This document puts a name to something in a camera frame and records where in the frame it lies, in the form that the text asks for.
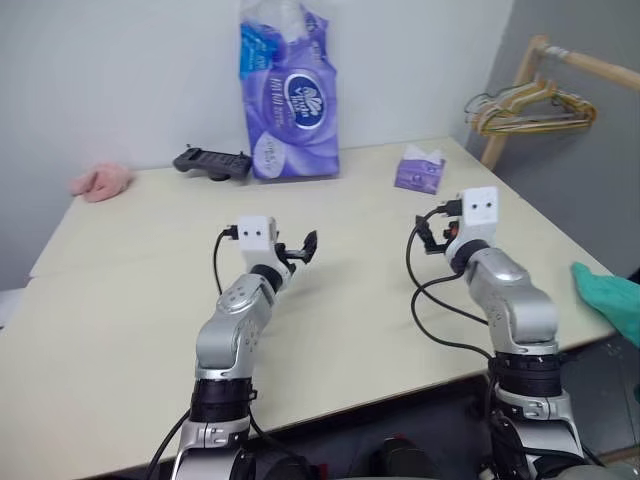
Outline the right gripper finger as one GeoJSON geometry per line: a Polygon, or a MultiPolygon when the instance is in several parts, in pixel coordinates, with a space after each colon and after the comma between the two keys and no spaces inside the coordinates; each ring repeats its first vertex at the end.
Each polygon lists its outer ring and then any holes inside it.
{"type": "Polygon", "coordinates": [[[426,254],[443,254],[447,246],[438,244],[428,222],[422,226],[422,242],[426,254]]]}

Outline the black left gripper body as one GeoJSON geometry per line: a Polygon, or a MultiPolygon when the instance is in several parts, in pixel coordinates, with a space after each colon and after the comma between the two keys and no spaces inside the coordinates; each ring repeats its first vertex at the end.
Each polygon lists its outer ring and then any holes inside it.
{"type": "Polygon", "coordinates": [[[279,261],[285,266],[291,266],[291,261],[300,260],[302,257],[300,250],[288,250],[284,243],[276,243],[274,249],[279,261]]]}

